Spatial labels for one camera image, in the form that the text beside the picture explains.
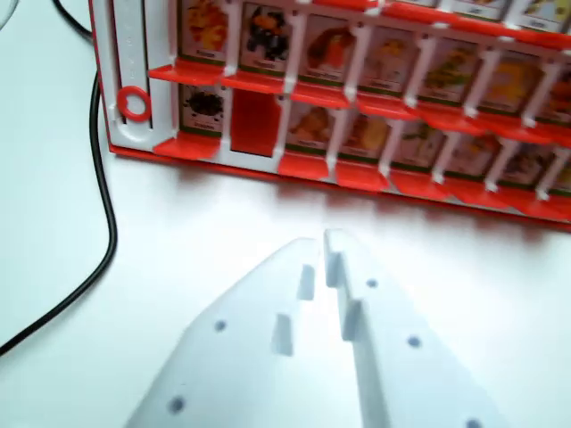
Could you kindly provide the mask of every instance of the small round hole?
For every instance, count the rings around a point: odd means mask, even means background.
[[[222,330],[224,330],[226,328],[226,321],[217,321],[216,324],[214,324],[214,330],[216,330],[217,332],[221,332]]]
[[[169,402],[169,411],[173,415],[180,413],[183,408],[185,408],[185,399],[180,396],[175,397]]]
[[[407,343],[408,343],[411,347],[413,347],[413,348],[420,348],[420,345],[422,344],[422,343],[420,342],[420,339],[419,339],[417,336],[411,336],[411,337],[407,340]]]
[[[482,428],[482,424],[477,419],[470,419],[466,422],[466,428]]]

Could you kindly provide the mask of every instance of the white plastic piece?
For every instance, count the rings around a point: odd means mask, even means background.
[[[440,154],[432,168],[432,179],[439,184],[442,184],[444,181],[444,169],[446,168],[446,165],[448,165],[450,157],[454,153],[454,149],[462,137],[460,132],[446,132],[444,134],[446,135],[446,142],[444,143],[444,147],[440,151]]]
[[[352,342],[364,428],[501,428],[470,373],[367,249],[341,230],[325,236],[327,285]]]
[[[381,154],[381,159],[378,162],[378,171],[385,177],[389,177],[391,172],[391,161],[393,160],[394,153],[401,143],[402,130],[406,124],[406,120],[390,119],[386,123],[391,127],[391,133],[386,139],[385,149]]]
[[[212,303],[186,329],[127,427],[277,426],[264,416],[287,410],[276,381],[295,353],[300,300],[313,299],[318,253],[315,240],[297,239]]]
[[[547,201],[550,198],[548,191],[553,186],[553,183],[555,183],[555,180],[557,180],[559,172],[561,172],[567,164],[569,157],[571,157],[571,150],[556,147],[553,154],[555,155],[555,160],[551,163],[549,169],[535,188],[537,199],[542,201]]]
[[[490,171],[488,172],[488,175],[486,176],[484,181],[486,190],[490,192],[498,191],[498,186],[496,185],[496,182],[500,178],[503,170],[506,168],[509,159],[513,156],[513,154],[517,150],[517,147],[519,146],[518,141],[510,140],[508,138],[498,138],[498,141],[500,141],[503,147],[500,151],[500,154],[494,161],[492,167],[490,168]]]

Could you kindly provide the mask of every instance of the white plastic divider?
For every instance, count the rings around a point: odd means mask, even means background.
[[[505,42],[505,37],[499,37],[498,42]],[[482,66],[464,102],[464,113],[470,118],[474,118],[478,114],[478,104],[485,95],[485,90],[498,66],[502,53],[503,51],[500,48],[494,48],[493,45],[488,45],[480,51],[480,58],[483,61]]]
[[[378,171],[384,176],[389,177],[391,172],[391,161],[394,153],[401,142],[402,130],[406,124],[406,120],[389,119],[386,123],[391,127],[391,133],[386,139],[385,149],[381,153],[381,159],[378,162]]]
[[[506,168],[509,159],[514,155],[519,146],[519,142],[516,140],[510,140],[508,138],[498,138],[500,141],[502,148],[500,154],[494,161],[490,171],[485,178],[485,188],[490,192],[497,192],[498,185],[496,184],[498,179],[501,176],[501,173]]]
[[[454,149],[456,149],[456,145],[458,141],[462,137],[460,132],[452,132],[448,131],[444,133],[446,135],[446,142],[444,143],[444,147],[438,154],[438,158],[434,163],[432,168],[432,179],[436,183],[441,184],[444,181],[444,169],[448,165],[450,161],[450,157],[454,153]]]
[[[542,63],[542,70],[545,73],[545,77],[538,85],[534,95],[522,113],[522,121],[526,127],[535,128],[535,117],[540,113],[541,108],[550,96],[550,91],[565,67],[569,55],[558,55],[558,58],[561,62],[555,62],[554,59],[549,58]]]
[[[335,111],[335,124],[329,146],[327,148],[327,168],[329,169],[329,177],[335,181],[335,165],[337,164],[337,155],[341,146],[347,141],[349,133],[352,131],[352,123],[356,111],[352,110],[337,110]]]
[[[404,103],[409,107],[417,106],[417,94],[428,72],[439,37],[429,34],[417,34],[417,45],[420,50],[414,71],[410,75],[409,84],[404,93]]]
[[[327,230],[325,262],[342,337],[353,347],[363,428],[508,426],[365,247],[342,230]]]
[[[542,177],[541,181],[535,187],[535,193],[537,194],[537,199],[542,201],[547,201],[549,196],[549,190],[555,183],[555,180],[559,176],[561,170],[567,164],[569,157],[571,156],[571,150],[566,149],[564,147],[556,147],[553,150],[553,154],[555,154],[555,160],[551,163],[549,169]]]

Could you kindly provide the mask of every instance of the white desk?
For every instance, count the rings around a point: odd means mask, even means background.
[[[88,23],[87,2],[64,3]],[[87,131],[92,47],[51,2],[28,1],[0,31],[0,58],[5,342],[91,272],[107,231]],[[3,428],[122,426],[203,308],[277,247],[330,226],[373,248],[513,427],[569,425],[571,235],[107,152],[104,161],[117,257],[92,292],[0,360]],[[343,386],[353,367],[322,279],[305,322],[338,353],[329,363],[345,361],[331,376],[347,405],[313,407],[308,420],[351,426],[356,397]]]

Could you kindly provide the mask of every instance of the cartoon character image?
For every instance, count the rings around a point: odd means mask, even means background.
[[[192,109],[192,116],[197,114],[210,116],[215,122],[223,117],[224,104],[221,96],[214,93],[201,91],[195,86],[190,87],[190,96],[182,104]]]
[[[552,20],[555,22],[563,22],[569,13],[569,0],[532,0],[525,9],[526,15],[542,15],[543,9],[546,9],[550,4],[554,6],[554,13]]]
[[[541,71],[529,62],[505,60],[494,73],[494,79],[485,98],[504,99],[517,103],[525,97],[530,83],[539,78]]]
[[[549,109],[558,113],[571,112],[571,71],[565,72],[550,91]]]
[[[300,140],[325,143],[329,139],[329,113],[323,107],[313,107],[290,132]]]
[[[455,47],[443,63],[434,70],[428,71],[425,78],[425,86],[430,89],[444,89],[448,86],[466,84],[471,75],[461,73],[459,68],[470,61],[474,55],[475,51],[473,49],[461,46]]]
[[[326,29],[308,47],[307,63],[313,69],[324,64],[341,69],[345,50],[354,43],[355,36],[348,27]]]
[[[504,170],[504,177],[510,178],[515,175],[528,175],[539,167],[543,169],[547,165],[547,157],[542,156],[534,144],[522,144],[519,151],[511,157]]]
[[[474,167],[474,164],[482,154],[494,154],[500,147],[500,142],[494,134],[484,134],[472,138],[469,143],[462,144],[452,155],[453,162],[457,165],[458,172],[466,172]]]
[[[405,66],[402,54],[406,45],[398,38],[389,38],[367,57],[367,66],[375,72],[375,78],[395,80]]]
[[[389,130],[390,128],[384,119],[369,118],[360,114],[353,124],[352,134],[345,146],[378,152],[385,145]]]
[[[219,51],[226,43],[228,17],[212,0],[196,0],[187,10],[186,23],[193,40],[204,49]]]
[[[262,12],[258,6],[248,20],[249,38],[246,49],[255,52],[258,46],[264,51],[264,60],[285,61],[289,50],[288,36],[284,34],[286,19],[282,12]]]
[[[434,141],[430,136],[435,132],[436,129],[432,128],[425,122],[420,122],[418,124],[417,131],[412,134],[405,134],[402,140],[418,140],[415,149],[412,151],[412,155],[407,157],[409,160],[418,159],[423,152],[431,152],[434,149]]]

